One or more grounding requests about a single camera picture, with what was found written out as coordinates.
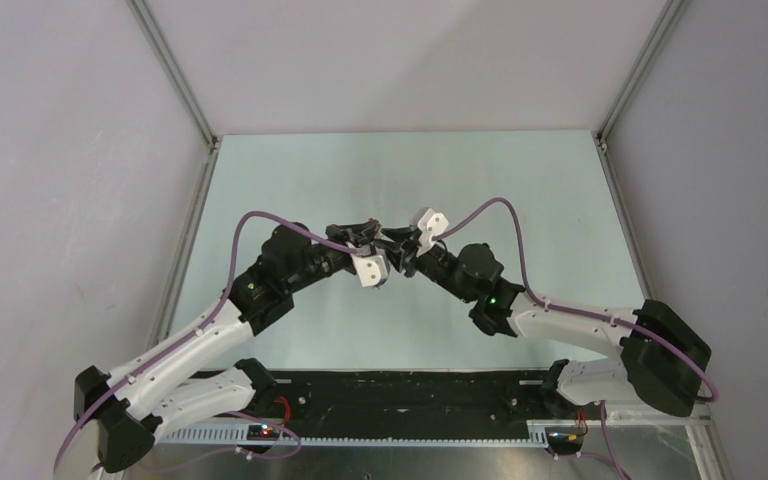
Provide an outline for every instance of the metal frame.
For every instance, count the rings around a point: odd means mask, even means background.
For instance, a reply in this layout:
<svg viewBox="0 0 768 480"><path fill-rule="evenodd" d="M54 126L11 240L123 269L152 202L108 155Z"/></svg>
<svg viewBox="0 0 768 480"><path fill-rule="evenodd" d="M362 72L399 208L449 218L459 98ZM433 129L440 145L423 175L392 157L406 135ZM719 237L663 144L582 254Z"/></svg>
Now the metal frame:
<svg viewBox="0 0 768 480"><path fill-rule="evenodd" d="M175 318L178 298L181 296L181 288L184 286L184 277L186 276L190 255L193 252L193 245L196 241L201 214L204 212L204 202L207 200L207 192L213 179L213 171L216 169L216 159L219 156L220 144L221 142L216 142L216 148L205 158L204 165L199 173L198 187L190 204L184 231L181 234L181 239L178 241L172 270L169 272L169 278L166 280L166 286L163 289L162 308L160 315L154 322L148 342L148 349L151 349L151 347L168 337L169 330L172 328L172 320Z"/></svg>
<svg viewBox="0 0 768 480"><path fill-rule="evenodd" d="M667 39L678 23L679 18L681 18L681 14L684 13L689 4L689 0L669 0L664 6L664 9L661 10L661 15L658 17L655 26L649 33L649 38L646 39L643 50L641 50L640 54L637 56L637 60L634 62L634 66L631 68L628 77L626 77L619 95L617 95L617 98L611 105L611 109L608 111L605 121L602 122L602 127L599 129L597 135L600 140L604 141L610 138L611 133L614 131L614 127L617 125L617 121L619 121L625 108L634 96L634 93L637 92L646 73L652 68L655 59L661 52L664 44L666 44Z"/></svg>
<svg viewBox="0 0 768 480"><path fill-rule="evenodd" d="M184 231L179 240L173 267L170 271L169 279L167 280L166 288L164 290L162 300L163 307L152 331L149 343L149 347L151 347L169 335L190 254L192 253L193 244L195 242L196 232L204 210L204 203L216 166L220 142L217 141L217 137L213 133L213 130L202 112L195 94L175 60L168 42L151 12L147 1L127 0L127 3L131 7L134 17L146 35L147 41L155 52L162 68L167 73L170 83L172 83L173 88L181 99L196 128L199 130L199 133L210 152L210 155L205 160L204 166L199 174L198 188L196 189L193 202L190 206ZM607 142L626 107L629 105L634 94L645 79L646 74L651 69L655 59L662 50L670 33L674 30L681 14L686 10L689 3L688 0L669 0L664 6L664 9L661 11L643 49L635 61L631 72L627 76L619 95L611 105L601 128L598 132L594 133L596 150L599 154L603 172L611 192L611 197L614 201L614 207L619 217L623 235L632 256L635 273L637 274L640 287L647 297L656 296L654 287L646 273L643 258L640 254L638 237L634 230L628 209L626 208L626 202L619 186L616 171L610 161ZM621 409L614 410L611 417L609 423L617 426L685 425L702 479L715 480L733 478L733 474L725 460L723 447L707 405L699 406L699 408L694 410L693 415L686 419L676 419L673 417L667 418L667 416L658 414L658 412L654 412L642 405L623 405ZM222 425L223 423L227 424L229 422L220 422L212 425ZM529 425L535 429L542 429L546 426L565 426L567 423L571 425L574 422L529 422ZM588 423L594 426L599 424L599 422L596 421ZM230 422L230 424L235 425L238 424L238 422ZM91 478L94 480L119 480L123 478L121 474L109 475L104 472L97 473L97 476Z"/></svg>
<svg viewBox="0 0 768 480"><path fill-rule="evenodd" d="M184 107L187 109L187 114L195 123L199 133L201 133L204 143L207 145L209 152L213 152L216 143L216 135L213 134L213 130L210 128L210 124L207 123L201 107L196 101L196 96L193 93L190 84L187 83L184 72L181 71L181 67L178 66L178 62L175 60L175 55L172 54L172 50L169 48L169 44L166 42L166 37L163 35L163 31L157 24L157 20L154 18L154 14L151 12L146 0L127 0L128 6L131 7L131 11L134 14L134 18L137 23L140 24L143 33L145 33L151 49L157 55L157 60L160 62L160 66L169 76L169 81L175 92L183 102Z"/></svg>

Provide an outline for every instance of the white panel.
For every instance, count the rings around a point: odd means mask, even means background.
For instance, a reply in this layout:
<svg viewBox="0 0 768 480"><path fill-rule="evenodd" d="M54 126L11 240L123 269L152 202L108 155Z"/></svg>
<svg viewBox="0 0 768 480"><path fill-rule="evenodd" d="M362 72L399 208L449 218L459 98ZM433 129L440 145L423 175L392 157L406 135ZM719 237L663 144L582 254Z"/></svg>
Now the white panel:
<svg viewBox="0 0 768 480"><path fill-rule="evenodd" d="M711 346L738 479L768 478L768 1L693 2L609 140L656 290Z"/></svg>
<svg viewBox="0 0 768 480"><path fill-rule="evenodd" d="M224 287L231 240L248 210L323 234L369 217L406 226L432 206L458 222L494 195L519 209L535 289L594 305L642 304L599 157L586 131L230 136L222 141L174 328ZM237 272L275 224L243 229ZM454 252L487 242L520 277L513 224L495 206L447 239ZM392 271L378 289L341 272L294 295L296 308L216 366L254 356L267 368L548 367L598 355L542 338L488 337L469 307L421 275Z"/></svg>
<svg viewBox="0 0 768 480"><path fill-rule="evenodd" d="M219 133L595 130L664 3L151 2Z"/></svg>
<svg viewBox="0 0 768 480"><path fill-rule="evenodd" d="M145 348L205 155L125 2L0 1L0 479Z"/></svg>

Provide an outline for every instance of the gray wall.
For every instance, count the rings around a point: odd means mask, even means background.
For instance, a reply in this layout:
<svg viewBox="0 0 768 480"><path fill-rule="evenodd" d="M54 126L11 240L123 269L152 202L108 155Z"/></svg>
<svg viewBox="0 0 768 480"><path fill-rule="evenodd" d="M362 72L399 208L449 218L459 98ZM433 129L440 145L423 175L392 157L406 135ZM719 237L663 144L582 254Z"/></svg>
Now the gray wall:
<svg viewBox="0 0 768 480"><path fill-rule="evenodd" d="M666 0L150 3L224 134L595 129Z"/></svg>
<svg viewBox="0 0 768 480"><path fill-rule="evenodd" d="M0 479L145 348L205 155L125 2L0 1Z"/></svg>
<svg viewBox="0 0 768 480"><path fill-rule="evenodd" d="M768 478L768 1L693 2L609 142L656 291L706 338L737 478Z"/></svg>

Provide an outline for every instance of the robotic arm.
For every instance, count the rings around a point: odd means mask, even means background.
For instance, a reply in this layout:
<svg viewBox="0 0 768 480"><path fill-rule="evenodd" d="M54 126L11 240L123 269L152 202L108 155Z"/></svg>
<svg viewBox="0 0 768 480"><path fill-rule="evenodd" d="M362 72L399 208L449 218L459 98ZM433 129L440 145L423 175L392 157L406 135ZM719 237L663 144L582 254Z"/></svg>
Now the robotic arm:
<svg viewBox="0 0 768 480"><path fill-rule="evenodd" d="M710 349L669 307L647 300L640 309L598 309L533 298L527 286L502 278L504 268L486 244L467 245L457 257L448 252L435 241L447 227L445 216L432 209L420 210L404 228L382 228L372 219L327 227L328 240L346 245L345 251L277 227L257 261L224 292L227 301L217 300L177 334L109 373L92 366L77 376L76 421L104 399L89 417L99 423L102 467L111 473L124 470L179 428L271 404L275 381L253 359L182 384L289 312L295 292L341 270L356 275L365 287L381 286L391 266L407 277L419 272L462 301L475 302L469 316L487 335L540 336L605 355L592 362L555 362L541 393L547 405L559 410L595 400L639 398L672 415L690 414L699 376L659 344L623 326L645 325L704 369Z"/></svg>

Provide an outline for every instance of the purple cable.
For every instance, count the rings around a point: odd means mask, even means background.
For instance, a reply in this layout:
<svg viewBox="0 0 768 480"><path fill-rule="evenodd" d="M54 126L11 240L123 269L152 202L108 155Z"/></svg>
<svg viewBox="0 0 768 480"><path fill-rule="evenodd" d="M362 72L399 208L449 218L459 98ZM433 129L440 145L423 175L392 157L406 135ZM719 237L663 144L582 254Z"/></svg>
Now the purple cable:
<svg viewBox="0 0 768 480"><path fill-rule="evenodd" d="M522 228L519 225L519 218L517 217L516 209L511 204L508 199L504 197L493 197L490 200L487 200L483 204L481 204L480 207L475 209L474 212L472 212L468 217L463 219L460 223L452 227L450 230L447 230L443 232L440 236L436 237L439 240L443 240L445 238L448 238L451 235L454 235L458 231L460 231L462 228L466 227L470 222L475 220L475 217L481 214L484 210L487 209L490 205L493 205L494 203L501 203L504 206L508 208L508 212L511 214L511 218L514 221L514 229L516 230L516 237L517 237L517 248L519 249L519 266L522 271L522 284L525 287L525 293L528 295L529 298L531 298L531 301L536 303L540 308L548 309L548 310L554 310L556 312L561 313L568 313L571 315L580 315L587 318L593 318L595 320L600 320L603 322L611 322L611 316L606 315L604 313L600 312L591 312L587 310L582 310L579 308L574 307L568 307L565 305L560 305L556 303L551 303L548 306L546 305L546 302L543 301L543 298L534 293L534 290L531 289L531 285L528 283L528 274L526 272L525 267L525 244L522 237ZM670 351L673 355L678 357L679 360L687 364L688 367L690 367L691 370L693 370L693 373L699 376L699 378L702 380L702 383L705 384L706 387L708 387L708 390L711 391L710 397L697 397L697 400L703 401L703 402L716 402L720 398L720 391L717 388L716 384L714 384L714 381L709 377L704 371L702 371L701 368L699 368L696 363L690 359L687 355L684 354L681 350L676 348L675 345L668 342L666 339L661 337L660 335L656 334L655 332L649 330L648 328L638 326L637 324L627 322L625 320L614 320L614 323L617 325L621 325L626 328L630 328L632 330L635 330L652 340L658 342L661 346L666 348Z"/></svg>
<svg viewBox="0 0 768 480"><path fill-rule="evenodd" d="M240 242L240 232L243 230L243 225L245 225L246 222L252 217L266 218L268 220L278 222L281 225L289 228L290 230L300 235L303 235L311 240L319 242L322 245L325 245L326 247L332 248L334 250L348 253L348 254L357 253L357 249L326 240L316 235L315 233L305 230L304 228L296 225L295 223L289 220L279 217L278 215L274 215L268 212L262 212L258 210L253 210L251 212L248 212L245 215L243 215L243 218L241 218L240 221L237 223L237 228L234 231L234 242L231 245L231 269L230 269L230 272L228 273L228 281L225 284L225 289L222 291L222 296L219 298L219 303L216 304L216 308L214 308L213 311L210 312L210 315L208 315L204 319L204 321L199 323L198 325L199 329L203 329L208 324L210 324L210 322L212 322L214 318L216 318L216 315L218 315L219 311L222 310L222 307L225 305L225 302L228 300L228 296L231 294L231 286L234 283L234 274L236 273L235 270L237 265L237 248L238 248L237 244ZM78 421L75 422L75 425L72 426L72 428L69 430L69 433L66 435L66 438L63 440L63 443L60 445L60 449L57 451L57 456L54 459L54 470L55 471L57 470L58 465L60 465L60 461L63 459L63 455L66 453L66 449L68 449L69 445L72 444L72 440L74 440L75 436L78 434L81 428L83 428L84 425L86 425L90 417L92 417L92 415L101 407L101 405L104 402L106 402L117 391L119 391L122 387L124 387L125 384L128 383L129 377L136 377L141 373L145 372L146 370L151 368L153 365L155 365L157 362L159 362L160 360L163 360L170 353L178 349L178 347L190 341L195 336L196 336L195 331L190 331L183 337L179 338L177 341L173 342L168 347L161 350L160 353L148 359L142 365L134 369L134 371L132 371L130 374L125 375L122 378L122 380L119 380L116 384L110 387L110 390L105 392L104 395L102 395L101 397L98 398L98 400L93 402L93 404L90 405L90 407L78 418Z"/></svg>
<svg viewBox="0 0 768 480"><path fill-rule="evenodd" d="M602 422L602 436L605 437L605 446L608 447L608 455L611 456L611 462L617 470L617 475L620 476L620 480L622 480L627 474L622 467L620 467L620 462L617 461L617 454L614 453L614 444L611 443L611 437L608 435L608 413L605 410L604 401L599 405L599 419Z"/></svg>
<svg viewBox="0 0 768 480"><path fill-rule="evenodd" d="M226 415L233 415L235 417L244 418L246 420L251 420L251 421L259 423L259 424L269 425L269 426L271 426L271 427L273 427L275 429L280 430L284 434L289 435L296 442L296 447L293 449L292 452L289 452L289 453L282 453L281 455L265 455L265 454L262 454L262 453L255 453L255 452L250 452L250 451L246 450L245 451L246 452L246 456L251 455L254 458L262 458L264 460L281 460L281 459L284 459L284 458L292 457L293 455L299 453L299 450L302 449L302 439L299 438L299 436L296 435L295 432L293 432L292 430L290 430L289 428L287 428L287 427L285 427L283 425L269 423L269 422L267 422L267 421L265 421L263 419L260 419L260 418L257 418L257 417L252 417L250 415L247 415L247 414L241 413L241 412L227 412ZM186 462L181 463L179 465L173 465L171 467L153 467L153 466L147 465L147 464L145 464L143 462L140 462L139 466L141 468L143 468L145 470L148 470L149 472L152 472L152 473L155 473L155 474L169 473L169 472L174 472L176 470L181 470L181 469L187 468L190 465L198 463L198 462L200 462L200 461L202 461L202 460L204 460L206 458L210 458L210 457L213 457L213 456L216 456L216 455L222 455L222 454L225 454L225 453L236 453L236 452L237 452L237 447L222 447L222 448L217 448L216 450L211 450L209 452L205 452L205 453L199 455L198 457L195 457L193 459L187 460Z"/></svg>

